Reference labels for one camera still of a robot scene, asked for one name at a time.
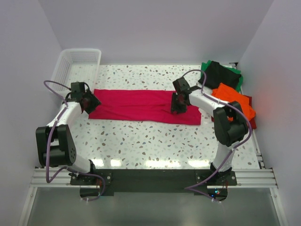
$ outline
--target table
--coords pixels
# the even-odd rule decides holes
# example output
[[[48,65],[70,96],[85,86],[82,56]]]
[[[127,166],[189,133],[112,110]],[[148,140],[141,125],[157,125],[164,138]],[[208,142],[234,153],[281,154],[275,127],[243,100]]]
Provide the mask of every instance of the table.
[[[199,65],[101,65],[96,89],[174,90],[172,81]],[[82,68],[73,67],[71,73]],[[185,76],[190,85],[200,74]],[[90,120],[82,114],[71,127],[77,154],[105,169],[208,169],[217,150],[214,123],[204,111],[200,126],[151,121]],[[256,141],[236,150],[233,169],[259,169]]]

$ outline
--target white wall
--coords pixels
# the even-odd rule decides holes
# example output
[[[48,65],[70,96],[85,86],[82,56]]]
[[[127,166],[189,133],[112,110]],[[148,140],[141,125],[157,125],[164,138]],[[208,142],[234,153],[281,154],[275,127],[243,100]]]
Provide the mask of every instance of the white wall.
[[[38,0],[0,1],[0,225],[17,225],[36,165],[35,129],[57,101],[43,87],[60,45]]]
[[[237,62],[273,0],[40,0],[62,48],[102,64]]]
[[[273,167],[290,225],[300,225],[301,1],[275,0],[239,62],[257,112],[257,138]]]

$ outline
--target laundry basket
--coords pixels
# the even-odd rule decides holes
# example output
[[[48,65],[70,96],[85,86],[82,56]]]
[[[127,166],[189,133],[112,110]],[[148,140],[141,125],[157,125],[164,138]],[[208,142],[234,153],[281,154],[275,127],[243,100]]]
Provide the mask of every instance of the laundry basket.
[[[71,82],[84,81],[93,92],[98,74],[101,51],[93,48],[71,48],[61,52],[53,72],[52,81],[70,87]],[[50,87],[65,97],[70,91],[50,83]]]

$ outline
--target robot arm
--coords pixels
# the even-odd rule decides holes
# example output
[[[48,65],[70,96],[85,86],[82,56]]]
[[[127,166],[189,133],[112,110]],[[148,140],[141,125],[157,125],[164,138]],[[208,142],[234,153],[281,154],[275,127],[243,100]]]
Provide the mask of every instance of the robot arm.
[[[89,89],[85,90],[84,82],[71,83],[70,98],[66,101],[68,106],[63,103],[55,119],[47,126],[39,127],[36,130],[39,162],[42,166],[46,165],[49,133],[57,118],[60,118],[51,139],[50,167],[66,166],[69,170],[75,172],[88,173],[93,171],[94,165],[92,161],[77,155],[69,128],[83,111],[90,114],[101,102]]]
[[[229,103],[222,101],[213,96],[210,96],[209,99],[201,92],[200,87],[190,87],[184,77],[175,80],[173,85],[176,93],[173,93],[172,97],[172,113],[184,113],[188,105],[194,105],[213,116],[214,132],[219,144],[211,169],[216,170],[222,164],[229,151],[248,133],[245,119],[228,107],[228,105],[231,105],[242,112],[240,104],[238,102]],[[233,117],[233,121],[229,121],[228,117]],[[233,155],[234,151],[219,169],[219,172],[231,171]]]

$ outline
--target red towel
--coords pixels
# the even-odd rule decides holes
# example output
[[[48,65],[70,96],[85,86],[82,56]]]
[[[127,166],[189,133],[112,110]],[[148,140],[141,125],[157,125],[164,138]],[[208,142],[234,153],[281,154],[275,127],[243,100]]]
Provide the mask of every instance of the red towel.
[[[95,89],[94,95],[102,104],[89,115],[89,118],[200,125],[201,113],[195,106],[188,106],[187,112],[182,114],[170,112],[173,92]]]

